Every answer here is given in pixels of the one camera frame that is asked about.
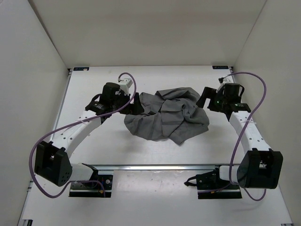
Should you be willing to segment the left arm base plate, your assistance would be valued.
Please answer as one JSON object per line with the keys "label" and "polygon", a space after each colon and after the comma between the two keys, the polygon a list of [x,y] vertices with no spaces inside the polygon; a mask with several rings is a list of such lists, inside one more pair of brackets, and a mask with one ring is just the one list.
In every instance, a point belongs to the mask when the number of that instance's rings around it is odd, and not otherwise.
{"label": "left arm base plate", "polygon": [[111,198],[113,185],[113,171],[98,171],[96,178],[103,186],[96,182],[71,183],[69,197]]}

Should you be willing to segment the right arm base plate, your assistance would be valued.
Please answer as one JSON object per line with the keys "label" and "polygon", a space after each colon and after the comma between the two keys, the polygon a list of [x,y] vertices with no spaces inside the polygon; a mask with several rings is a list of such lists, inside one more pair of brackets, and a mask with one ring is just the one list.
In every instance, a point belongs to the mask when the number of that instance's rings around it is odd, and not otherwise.
{"label": "right arm base plate", "polygon": [[184,184],[197,188],[199,200],[242,199],[239,186],[220,179],[217,169],[203,174],[196,174],[188,178]]}

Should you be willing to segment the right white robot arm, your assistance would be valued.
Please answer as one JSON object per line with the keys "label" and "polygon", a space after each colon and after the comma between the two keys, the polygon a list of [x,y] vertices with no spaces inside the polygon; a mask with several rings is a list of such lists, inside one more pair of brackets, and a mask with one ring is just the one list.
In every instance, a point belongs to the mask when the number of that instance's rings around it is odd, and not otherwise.
{"label": "right white robot arm", "polygon": [[204,107],[209,99],[209,110],[226,115],[245,153],[238,166],[220,166],[219,172],[211,176],[211,184],[220,189],[232,180],[242,188],[275,189],[283,156],[266,143],[252,119],[249,106],[241,102],[244,90],[237,83],[223,83],[218,89],[205,87],[197,101],[197,106]]}

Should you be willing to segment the grey skirt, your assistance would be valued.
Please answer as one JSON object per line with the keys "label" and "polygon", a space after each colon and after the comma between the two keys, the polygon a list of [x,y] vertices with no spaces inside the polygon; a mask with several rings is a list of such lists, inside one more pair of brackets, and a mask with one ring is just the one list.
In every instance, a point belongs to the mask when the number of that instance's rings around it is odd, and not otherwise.
{"label": "grey skirt", "polygon": [[177,145],[209,130],[205,110],[197,106],[200,94],[191,87],[141,93],[143,112],[126,115],[124,124],[134,136],[158,141],[169,138]]}

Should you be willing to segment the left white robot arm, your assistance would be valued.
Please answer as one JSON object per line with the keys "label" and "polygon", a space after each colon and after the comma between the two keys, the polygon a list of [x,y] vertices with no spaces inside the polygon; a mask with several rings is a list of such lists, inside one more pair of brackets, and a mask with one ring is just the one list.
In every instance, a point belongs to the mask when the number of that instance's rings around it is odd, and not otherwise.
{"label": "left white robot arm", "polygon": [[79,144],[113,112],[139,114],[143,111],[139,94],[129,93],[130,87],[134,85],[132,79],[106,83],[102,93],[95,95],[85,107],[76,125],[63,129],[49,142],[39,142],[34,173],[57,186],[63,186],[69,181],[82,181],[87,187],[96,186],[96,168],[86,163],[72,164],[70,157]]}

